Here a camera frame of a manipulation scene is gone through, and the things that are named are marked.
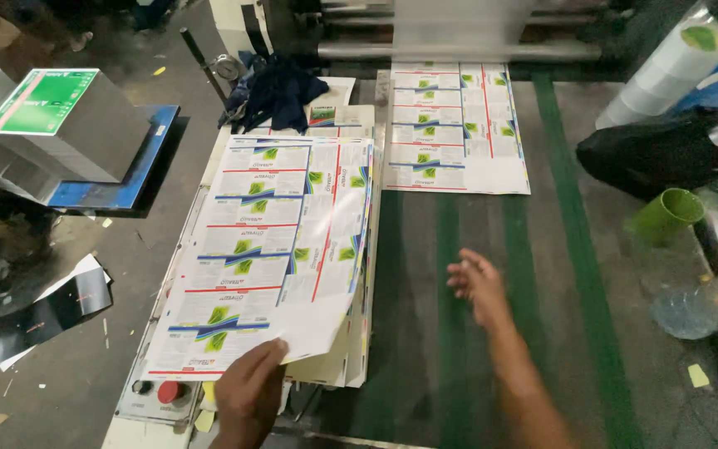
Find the hand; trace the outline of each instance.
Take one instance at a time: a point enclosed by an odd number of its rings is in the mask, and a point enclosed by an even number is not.
[[[460,264],[448,265],[451,274],[448,286],[453,287],[457,298],[470,301],[475,322],[490,331],[495,325],[511,321],[506,290],[498,270],[470,249],[462,249],[459,256]]]
[[[287,343],[266,341],[234,363],[214,384],[220,433],[211,449],[255,449],[270,433],[282,400]]]

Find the red button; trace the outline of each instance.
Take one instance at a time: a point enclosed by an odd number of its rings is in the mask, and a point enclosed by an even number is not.
[[[184,393],[182,385],[174,380],[166,380],[160,385],[160,390],[157,392],[157,398],[161,403],[172,403],[177,400]]]

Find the green plastic cup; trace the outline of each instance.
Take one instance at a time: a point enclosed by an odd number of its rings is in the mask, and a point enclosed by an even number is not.
[[[666,189],[650,201],[626,225],[636,237],[653,246],[660,246],[682,229],[702,220],[702,201],[689,190]]]

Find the person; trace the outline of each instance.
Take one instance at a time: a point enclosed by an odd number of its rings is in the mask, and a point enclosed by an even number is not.
[[[498,271],[477,252],[462,249],[448,265],[448,285],[472,305],[475,322],[487,333],[500,402],[515,447],[573,449],[576,444],[536,370],[514,325]],[[220,433],[210,449],[254,449],[273,427],[281,400],[285,342],[265,342],[237,359],[214,385]]]

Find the black paper sheet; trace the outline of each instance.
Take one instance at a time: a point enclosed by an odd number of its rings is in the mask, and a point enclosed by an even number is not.
[[[104,269],[85,271],[29,307],[0,316],[0,362],[76,326],[112,305]]]

